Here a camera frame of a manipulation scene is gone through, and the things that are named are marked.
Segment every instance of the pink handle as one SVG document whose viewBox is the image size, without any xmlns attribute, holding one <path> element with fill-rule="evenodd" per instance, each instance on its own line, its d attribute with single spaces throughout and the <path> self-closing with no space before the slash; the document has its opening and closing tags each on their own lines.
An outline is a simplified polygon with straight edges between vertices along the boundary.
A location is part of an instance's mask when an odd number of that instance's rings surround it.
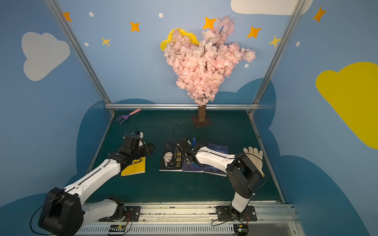
<svg viewBox="0 0 378 236">
<path fill-rule="evenodd" d="M 133 111 L 133 112 L 130 113 L 130 116 L 131 116 L 131 115 L 134 115 L 134 114 L 137 113 L 137 112 L 140 112 L 141 110 L 142 110 L 142 109 L 136 109 L 135 111 Z"/>
</svg>

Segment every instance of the work glove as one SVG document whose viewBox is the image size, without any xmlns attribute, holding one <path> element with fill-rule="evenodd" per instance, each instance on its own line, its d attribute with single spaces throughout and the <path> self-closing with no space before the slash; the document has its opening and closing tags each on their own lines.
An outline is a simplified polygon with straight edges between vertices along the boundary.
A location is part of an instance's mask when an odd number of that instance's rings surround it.
<svg viewBox="0 0 378 236">
<path fill-rule="evenodd" d="M 264 173 L 262 172 L 262 151 L 258 151 L 257 148 L 252 147 L 249 147 L 248 149 L 243 148 L 243 151 L 256 166 L 256 168 L 261 172 L 262 176 L 265 177 Z"/>
</svg>

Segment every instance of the book cover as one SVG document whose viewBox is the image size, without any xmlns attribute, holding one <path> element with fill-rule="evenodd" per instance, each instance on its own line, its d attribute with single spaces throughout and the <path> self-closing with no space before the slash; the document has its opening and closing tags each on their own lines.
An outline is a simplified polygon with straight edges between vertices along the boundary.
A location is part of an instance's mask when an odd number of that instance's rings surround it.
<svg viewBox="0 0 378 236">
<path fill-rule="evenodd" d="M 146 157 L 142 157 L 140 160 L 135 160 L 131 165 L 126 167 L 122 172 L 121 176 L 141 174 L 146 172 Z"/>
<path fill-rule="evenodd" d="M 217 145 L 217 144 L 212 144 L 208 143 L 207 147 L 213 151 L 217 151 L 220 153 L 228 154 L 228 147 L 227 146 L 222 146 L 222 145 Z M 227 176 L 227 174 L 220 169 L 217 169 L 215 167 L 212 167 L 211 165 L 203 165 L 203 172 L 209 173 L 209 174 L 216 174 L 220 176 Z"/>
<path fill-rule="evenodd" d="M 186 163 L 186 161 L 183 162 L 183 171 L 184 172 L 203 172 L 203 165 L 202 164 L 195 164 L 195 163 Z"/>
<path fill-rule="evenodd" d="M 175 142 L 165 142 L 163 155 L 161 157 L 161 171 L 182 171 L 183 159 L 182 153 L 176 147 Z"/>
</svg>

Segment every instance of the tree trunk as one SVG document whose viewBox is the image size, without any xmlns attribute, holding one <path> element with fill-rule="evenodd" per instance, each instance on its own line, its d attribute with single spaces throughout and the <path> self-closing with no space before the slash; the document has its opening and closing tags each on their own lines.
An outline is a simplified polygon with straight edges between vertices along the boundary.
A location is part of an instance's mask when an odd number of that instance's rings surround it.
<svg viewBox="0 0 378 236">
<path fill-rule="evenodd" d="M 206 117 L 206 104 L 198 108 L 198 121 L 204 122 Z"/>
</svg>

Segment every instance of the artificial cherblossom tree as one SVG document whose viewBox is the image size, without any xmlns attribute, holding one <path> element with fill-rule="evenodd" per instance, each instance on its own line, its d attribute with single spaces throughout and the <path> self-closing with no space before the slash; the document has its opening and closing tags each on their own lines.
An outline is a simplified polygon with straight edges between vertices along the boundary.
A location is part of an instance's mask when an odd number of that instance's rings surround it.
<svg viewBox="0 0 378 236">
<path fill-rule="evenodd" d="M 178 75 L 177 86 L 186 89 L 199 105 L 199 122 L 205 120 L 206 104 L 214 100 L 219 85 L 233 68 L 241 60 L 252 62 L 256 58 L 253 50 L 240 48 L 237 43 L 225 44 L 234 32 L 234 25 L 228 16 L 218 18 L 215 27 L 202 31 L 204 40 L 197 45 L 177 29 L 164 50 L 167 63 Z"/>
</svg>

